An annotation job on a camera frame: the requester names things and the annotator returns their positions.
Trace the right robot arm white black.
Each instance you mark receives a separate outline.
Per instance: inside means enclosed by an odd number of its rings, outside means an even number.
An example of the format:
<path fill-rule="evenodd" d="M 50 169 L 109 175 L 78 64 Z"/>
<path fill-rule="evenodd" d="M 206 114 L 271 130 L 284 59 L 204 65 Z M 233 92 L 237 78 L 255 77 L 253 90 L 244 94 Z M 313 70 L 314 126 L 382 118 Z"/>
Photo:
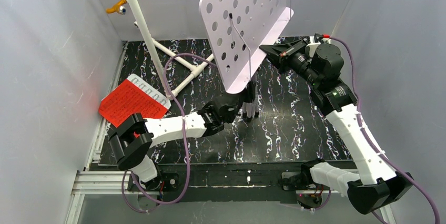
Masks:
<path fill-rule="evenodd" d="M 386 164 L 382 151 L 370 145 L 372 137 L 358 112 L 358 100 L 340 77 L 344 65 L 340 49 L 322 43 L 310 54 L 302 40 L 260 49 L 280 73 L 291 69 L 308 83 L 312 101 L 339 134 L 357 168 L 352 173 L 318 158 L 302 164 L 300 174 L 282 178 L 280 184 L 327 186 L 347 196 L 364 215 L 399 200 L 412 186 L 410 175 Z"/>

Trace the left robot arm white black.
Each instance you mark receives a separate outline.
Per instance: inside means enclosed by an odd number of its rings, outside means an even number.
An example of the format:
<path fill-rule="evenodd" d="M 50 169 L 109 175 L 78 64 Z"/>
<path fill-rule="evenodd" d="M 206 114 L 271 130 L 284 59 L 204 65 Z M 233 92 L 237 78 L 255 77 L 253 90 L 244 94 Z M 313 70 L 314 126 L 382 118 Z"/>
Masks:
<path fill-rule="evenodd" d="M 160 173 L 148 157 L 150 148 L 168 141 L 215 135 L 232 123 L 242 107 L 244 95 L 223 93 L 196 112 L 163 119 L 130 115 L 109 136 L 109 144 L 120 171 L 130 170 L 143 183 Z"/>

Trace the lilac perforated music stand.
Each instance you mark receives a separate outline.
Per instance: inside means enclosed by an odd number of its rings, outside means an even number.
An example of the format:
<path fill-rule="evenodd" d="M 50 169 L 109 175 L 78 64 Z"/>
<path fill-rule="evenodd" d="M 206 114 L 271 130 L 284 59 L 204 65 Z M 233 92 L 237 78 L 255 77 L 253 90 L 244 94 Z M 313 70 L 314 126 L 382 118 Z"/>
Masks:
<path fill-rule="evenodd" d="M 266 54 L 261 45 L 273 45 L 293 16 L 290 0 L 200 0 L 205 25 L 225 91 L 244 94 L 241 115 L 251 121 L 259 115 L 257 69 Z"/>

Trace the red sheet music book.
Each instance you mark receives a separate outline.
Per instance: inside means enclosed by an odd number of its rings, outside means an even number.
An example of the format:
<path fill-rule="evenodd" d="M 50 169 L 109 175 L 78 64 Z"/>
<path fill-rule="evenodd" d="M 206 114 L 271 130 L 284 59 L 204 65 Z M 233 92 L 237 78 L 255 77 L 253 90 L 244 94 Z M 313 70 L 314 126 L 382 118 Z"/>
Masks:
<path fill-rule="evenodd" d="M 170 100 L 157 88 L 131 74 L 100 102 L 98 113 L 118 127 L 134 113 L 161 119 L 170 107 Z"/>

